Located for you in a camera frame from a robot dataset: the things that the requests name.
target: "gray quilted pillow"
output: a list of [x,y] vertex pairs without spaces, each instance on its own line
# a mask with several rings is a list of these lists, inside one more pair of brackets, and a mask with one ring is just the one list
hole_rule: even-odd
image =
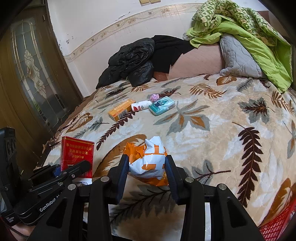
[[233,35],[223,34],[220,45],[225,60],[225,69],[220,71],[222,76],[267,78],[248,50]]

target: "red cigarette box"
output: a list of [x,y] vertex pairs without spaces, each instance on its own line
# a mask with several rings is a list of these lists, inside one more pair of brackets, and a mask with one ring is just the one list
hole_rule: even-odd
[[81,162],[89,161],[91,168],[79,178],[92,178],[92,164],[94,158],[94,142],[76,139],[73,137],[62,137],[61,150],[61,169],[66,170],[68,167]]

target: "screw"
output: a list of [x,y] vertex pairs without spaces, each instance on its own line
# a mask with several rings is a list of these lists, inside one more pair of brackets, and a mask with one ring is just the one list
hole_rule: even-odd
[[221,189],[221,190],[226,190],[227,186],[223,183],[219,184],[218,187]]
[[188,183],[192,183],[194,181],[194,178],[193,177],[186,177],[185,181]]
[[76,188],[76,185],[75,184],[70,184],[69,186],[68,186],[68,189],[69,190],[74,190]]
[[101,182],[105,183],[107,181],[109,181],[109,177],[107,177],[107,176],[101,177]]

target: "cartoon character print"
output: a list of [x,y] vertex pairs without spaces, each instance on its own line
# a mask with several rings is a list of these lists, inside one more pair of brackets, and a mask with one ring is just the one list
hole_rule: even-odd
[[157,103],[154,103],[155,107],[159,107],[164,105],[167,102],[167,100],[161,100],[161,101],[157,101]]

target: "orange and white plastic bag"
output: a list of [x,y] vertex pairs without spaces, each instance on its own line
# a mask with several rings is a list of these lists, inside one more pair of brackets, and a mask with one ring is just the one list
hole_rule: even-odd
[[167,152],[160,137],[145,139],[145,144],[127,143],[123,153],[129,156],[129,174],[154,186],[168,185],[165,173]]

